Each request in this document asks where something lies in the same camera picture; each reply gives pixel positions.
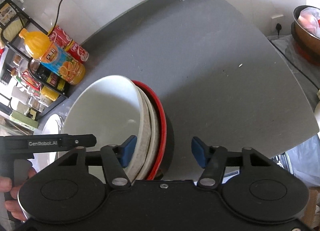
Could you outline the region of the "person left hand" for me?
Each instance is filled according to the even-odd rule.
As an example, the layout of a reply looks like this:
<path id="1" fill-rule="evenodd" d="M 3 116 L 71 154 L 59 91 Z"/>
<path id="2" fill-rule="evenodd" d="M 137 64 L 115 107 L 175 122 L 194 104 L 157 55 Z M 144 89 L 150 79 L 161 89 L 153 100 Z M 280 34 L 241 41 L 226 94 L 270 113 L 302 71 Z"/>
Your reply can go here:
<path id="1" fill-rule="evenodd" d="M 5 209 L 12 214 L 13 218 L 19 221 L 26 221 L 27 218 L 25 217 L 17 200 L 17 195 L 21 187 L 22 184 L 13 187 L 12 180 L 10 178 L 1 176 L 1 193 L 10 193 L 12 197 L 12 200 L 4 202 Z"/>

